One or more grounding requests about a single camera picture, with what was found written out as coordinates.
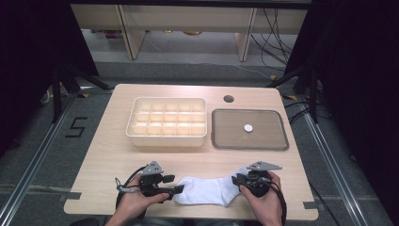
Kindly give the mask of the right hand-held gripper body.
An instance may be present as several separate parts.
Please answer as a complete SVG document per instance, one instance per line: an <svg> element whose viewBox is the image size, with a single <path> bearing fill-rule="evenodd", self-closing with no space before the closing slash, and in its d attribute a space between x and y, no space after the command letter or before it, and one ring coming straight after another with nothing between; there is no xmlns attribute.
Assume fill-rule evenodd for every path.
<svg viewBox="0 0 399 226"><path fill-rule="evenodd" d="M255 196L260 198L267 193L271 186L270 170L281 170L281 166L257 161L248 167L247 188Z"/></svg>

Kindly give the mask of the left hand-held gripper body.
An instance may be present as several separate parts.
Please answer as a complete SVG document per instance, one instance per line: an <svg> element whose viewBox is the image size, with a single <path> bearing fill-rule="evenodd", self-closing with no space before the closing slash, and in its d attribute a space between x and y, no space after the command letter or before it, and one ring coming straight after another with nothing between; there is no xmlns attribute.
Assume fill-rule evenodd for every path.
<svg viewBox="0 0 399 226"><path fill-rule="evenodd" d="M146 197L160 193L159 183L163 181L163 169L156 161L148 164L140 173L139 188Z"/></svg>

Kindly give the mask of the white sock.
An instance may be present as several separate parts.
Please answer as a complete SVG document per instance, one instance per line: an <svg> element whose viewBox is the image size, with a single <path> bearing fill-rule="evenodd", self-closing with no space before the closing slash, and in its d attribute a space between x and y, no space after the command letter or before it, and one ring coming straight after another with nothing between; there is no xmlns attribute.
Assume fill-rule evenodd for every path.
<svg viewBox="0 0 399 226"><path fill-rule="evenodd" d="M248 169L241 167L221 178L184 177L178 183L184 186L184 190L174 196L174 201L183 205L212 204L227 207L240 194L238 186L232 182L232 176L238 173L247 174Z"/></svg>

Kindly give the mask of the person's left hand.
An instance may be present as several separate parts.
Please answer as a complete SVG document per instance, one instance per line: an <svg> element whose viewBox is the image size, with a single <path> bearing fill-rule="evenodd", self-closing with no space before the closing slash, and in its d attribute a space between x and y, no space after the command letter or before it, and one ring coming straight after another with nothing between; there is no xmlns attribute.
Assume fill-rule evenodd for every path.
<svg viewBox="0 0 399 226"><path fill-rule="evenodd" d="M114 216L122 219L136 218L151 205L163 202L168 197L169 195L167 193L161 193L151 197L144 196L140 191L126 193L122 196Z"/></svg>

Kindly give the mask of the person's dark clothing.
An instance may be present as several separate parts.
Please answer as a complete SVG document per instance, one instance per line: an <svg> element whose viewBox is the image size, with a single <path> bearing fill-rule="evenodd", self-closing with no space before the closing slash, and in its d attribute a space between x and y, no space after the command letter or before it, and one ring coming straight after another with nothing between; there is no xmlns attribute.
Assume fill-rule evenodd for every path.
<svg viewBox="0 0 399 226"><path fill-rule="evenodd" d="M106 222L107 218L103 221L96 218L84 218L69 226L105 226ZM256 220L143 218L129 220L124 226L262 226L262 224Z"/></svg>

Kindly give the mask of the cream divided storage box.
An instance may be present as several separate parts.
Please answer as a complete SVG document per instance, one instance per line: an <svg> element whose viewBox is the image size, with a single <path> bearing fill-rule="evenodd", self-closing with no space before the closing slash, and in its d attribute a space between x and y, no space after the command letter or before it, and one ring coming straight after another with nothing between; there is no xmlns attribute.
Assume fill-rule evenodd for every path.
<svg viewBox="0 0 399 226"><path fill-rule="evenodd" d="M193 147L205 143L207 110L202 98L138 97L126 135L137 147Z"/></svg>

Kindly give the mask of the clear brown box lid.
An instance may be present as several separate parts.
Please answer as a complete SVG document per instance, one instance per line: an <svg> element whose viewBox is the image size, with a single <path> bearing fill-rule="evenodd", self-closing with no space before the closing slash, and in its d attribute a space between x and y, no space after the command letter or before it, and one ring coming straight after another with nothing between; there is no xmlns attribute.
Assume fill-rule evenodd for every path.
<svg viewBox="0 0 399 226"><path fill-rule="evenodd" d="M245 124L251 124L253 131L246 132ZM212 141L218 149L285 151L289 148L282 117L274 110L215 109Z"/></svg>

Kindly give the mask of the black tape floor marking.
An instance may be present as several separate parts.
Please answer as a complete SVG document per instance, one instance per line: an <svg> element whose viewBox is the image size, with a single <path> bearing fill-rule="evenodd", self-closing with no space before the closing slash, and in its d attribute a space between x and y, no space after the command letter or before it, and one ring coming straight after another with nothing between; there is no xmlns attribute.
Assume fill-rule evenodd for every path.
<svg viewBox="0 0 399 226"><path fill-rule="evenodd" d="M81 137L86 127L84 125L81 125L80 122L86 121L87 119L88 119L87 117L75 117L70 126L70 130L72 131L72 133L67 134L66 137L67 138Z"/></svg>

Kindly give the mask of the black metal stand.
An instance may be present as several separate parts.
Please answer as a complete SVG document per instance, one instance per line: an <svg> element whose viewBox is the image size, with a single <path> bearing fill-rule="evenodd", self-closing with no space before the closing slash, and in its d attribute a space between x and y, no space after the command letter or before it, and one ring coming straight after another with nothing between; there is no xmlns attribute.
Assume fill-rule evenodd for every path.
<svg viewBox="0 0 399 226"><path fill-rule="evenodd" d="M317 74L311 66L300 66L286 73L282 78L274 80L271 84L267 85L268 88L276 88L279 85L293 79L297 78L293 91L295 94L304 94L306 91L310 94L310 114L314 123L317 123L316 115L316 101L317 101Z"/></svg>
<svg viewBox="0 0 399 226"><path fill-rule="evenodd" d="M85 73L72 65L65 63L58 63L52 75L52 88L53 88L53 102L54 102L54 116L53 122L56 122L62 113L61 105L61 86L64 86L68 93L77 94L81 89L76 81L76 77L81 77L94 86L104 89L112 90L113 87L107 85L101 80L95 78L89 73Z"/></svg>

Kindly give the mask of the black curtain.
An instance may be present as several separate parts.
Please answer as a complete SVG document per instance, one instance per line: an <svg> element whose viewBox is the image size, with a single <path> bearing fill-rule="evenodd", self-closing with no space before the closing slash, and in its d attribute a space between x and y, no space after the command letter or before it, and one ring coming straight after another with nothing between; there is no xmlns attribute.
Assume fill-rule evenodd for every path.
<svg viewBox="0 0 399 226"><path fill-rule="evenodd" d="M72 0L0 0L0 157L60 64L96 75Z"/></svg>
<svg viewBox="0 0 399 226"><path fill-rule="evenodd" d="M324 96L399 226L399 0L296 0L307 15L287 69L314 63Z"/></svg>

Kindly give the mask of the light wooden bench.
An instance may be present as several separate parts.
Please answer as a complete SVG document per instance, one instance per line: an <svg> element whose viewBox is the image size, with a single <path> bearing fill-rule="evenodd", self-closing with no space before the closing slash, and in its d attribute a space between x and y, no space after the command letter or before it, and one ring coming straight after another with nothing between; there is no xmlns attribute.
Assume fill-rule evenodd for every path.
<svg viewBox="0 0 399 226"><path fill-rule="evenodd" d="M247 59L251 34L296 35L307 14L305 9L92 4L73 4L72 12L82 29L119 30L130 59L137 58L147 31L170 30L232 33L240 61Z"/></svg>

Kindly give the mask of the aluminium floor rail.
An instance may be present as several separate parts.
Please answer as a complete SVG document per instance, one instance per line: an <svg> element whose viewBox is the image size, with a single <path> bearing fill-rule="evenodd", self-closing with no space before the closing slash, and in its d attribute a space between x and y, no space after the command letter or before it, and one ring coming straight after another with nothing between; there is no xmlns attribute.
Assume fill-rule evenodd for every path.
<svg viewBox="0 0 399 226"><path fill-rule="evenodd" d="M343 171L339 167L336 158L333 156L330 147L327 144L319 124L315 121L315 117L308 113L304 116L306 122L311 130L313 138L318 146L321 155L327 165L327 169L331 175L332 181L337 188L344 206L355 226L368 226L368 220L364 216L359 202L357 201L352 189L350 188L346 178L344 177Z"/></svg>
<svg viewBox="0 0 399 226"><path fill-rule="evenodd" d="M42 165L46 155L48 154L50 147L53 144L56 135L76 98L76 94L70 94L66 98L63 106L61 107L60 115L55 121L51 123L51 126L49 127L43 141L41 142L33 158L25 169L24 174L22 175L16 186L13 188L11 194L8 197L8 200L0 210L0 226L9 226L9 224L13 220L18 208L20 207L24 199L25 194L28 191L29 186L35 179L40 169L40 166Z"/></svg>

